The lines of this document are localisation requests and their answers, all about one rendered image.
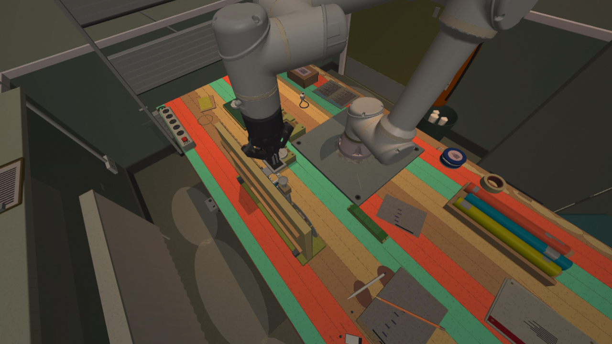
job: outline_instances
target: red spine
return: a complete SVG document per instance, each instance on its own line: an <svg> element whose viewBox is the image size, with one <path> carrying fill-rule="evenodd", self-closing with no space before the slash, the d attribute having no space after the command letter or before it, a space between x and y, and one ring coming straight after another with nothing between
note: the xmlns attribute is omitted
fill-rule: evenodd
<svg viewBox="0 0 612 344"><path fill-rule="evenodd" d="M517 211L511 209L504 203L500 202L499 200L497 200L495 197L487 193L487 191L483 190L479 186L473 183L470 183L465 188L465 191L471 192L476 197L480 198L482 201L487 202L487 204L493 207L495 210L504 214L508 219L511 219L517 225L523 227L526 231L533 234L536 238L540 239L542 242L546 243L546 245L552 247L553 249L555 249L555 251L559 252L560 254L566 255L572 250L568 245L565 245L561 241L558 241L557 239L553 237L547 236L545 230L541 229L539 226L537 226L533 222L526 219L524 216L519 214Z"/></svg>

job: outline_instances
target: gray robot arm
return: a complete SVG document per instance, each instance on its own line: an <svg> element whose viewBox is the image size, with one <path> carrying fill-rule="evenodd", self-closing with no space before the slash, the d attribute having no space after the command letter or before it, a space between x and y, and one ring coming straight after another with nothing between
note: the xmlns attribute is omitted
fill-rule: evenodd
<svg viewBox="0 0 612 344"><path fill-rule="evenodd" d="M213 31L245 121L247 156L278 163L292 128L282 121L277 74L340 54L345 14L391 0L255 0L220 9ZM393 111L360 98L349 107L345 135L391 165L414 147L416 125L475 47L509 29L537 0L448 0L440 32Z"/></svg>

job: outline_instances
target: yellow tube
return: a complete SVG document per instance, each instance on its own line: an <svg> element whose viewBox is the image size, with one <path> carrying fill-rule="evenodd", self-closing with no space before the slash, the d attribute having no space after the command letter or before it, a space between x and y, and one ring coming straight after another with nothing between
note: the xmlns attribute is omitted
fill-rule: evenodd
<svg viewBox="0 0 612 344"><path fill-rule="evenodd" d="M459 197L459 199L457 199L453 205L495 235L499 240L502 240L506 245L510 246L514 251L530 261L533 265L544 271L546 275L556 276L561 272L560 266L555 264L553 261L544 258L542 253L536 251L525 241L522 241L518 236L512 234L512 232L495 222L478 208L464 200L463 197Z"/></svg>

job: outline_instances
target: trash can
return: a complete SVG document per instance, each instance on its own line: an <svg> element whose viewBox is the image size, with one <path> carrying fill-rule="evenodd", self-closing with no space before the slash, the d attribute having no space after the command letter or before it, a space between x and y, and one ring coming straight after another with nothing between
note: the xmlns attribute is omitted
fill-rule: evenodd
<svg viewBox="0 0 612 344"><path fill-rule="evenodd" d="M429 115L433 112L433 110L440 111L440 118L446 117L449 121L444 125L438 125L437 123L434 124L428 121ZM457 123L457 113L455 110L451 109L450 106L443 105L441 107L431 107L425 113L425 115L423 115L423 118L420 120L419 124L417 124L417 128L432 138L440 141L446 135L446 133L449 132L453 125L455 125L455 123Z"/></svg>

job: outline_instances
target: orange pencil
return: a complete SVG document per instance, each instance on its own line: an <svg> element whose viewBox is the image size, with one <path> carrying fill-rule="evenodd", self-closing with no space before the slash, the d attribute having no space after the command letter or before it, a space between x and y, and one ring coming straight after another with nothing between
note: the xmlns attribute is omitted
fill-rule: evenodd
<svg viewBox="0 0 612 344"><path fill-rule="evenodd" d="M419 319L419 320L422 320L422 321L424 321L424 322L428 323L429 325L435 326L435 327L439 328L440 330L442 330L442 331L446 332L446 329L445 329L444 327L440 326L440 325L436 325L436 324L432 323L431 321L429 321L429 320L427 320L427 319L425 319L425 318L422 318L422 317L420 317L420 316L418 316L418 315L414 314L413 312L409 312L409 311L407 311L407 310L405 310L405 309L401 308L401 307L400 307L400 306L398 306L398 305L394 305L394 304L392 304L391 302L389 302L389 301L387 301L387 300L381 299L381 298L380 298L380 297L378 297L378 296L376 296L376 298L377 298L377 299L379 299L380 301L383 301L384 303L386 303L386 304L387 304L387 305L389 305L389 306L393 306L393 307L395 307L395 308L397 308L397 309L401 310L401 311L402 311L402 312L404 312L404 313L410 314L410 315L412 315L413 317L415 317L415 318L417 318L417 319Z"/></svg>

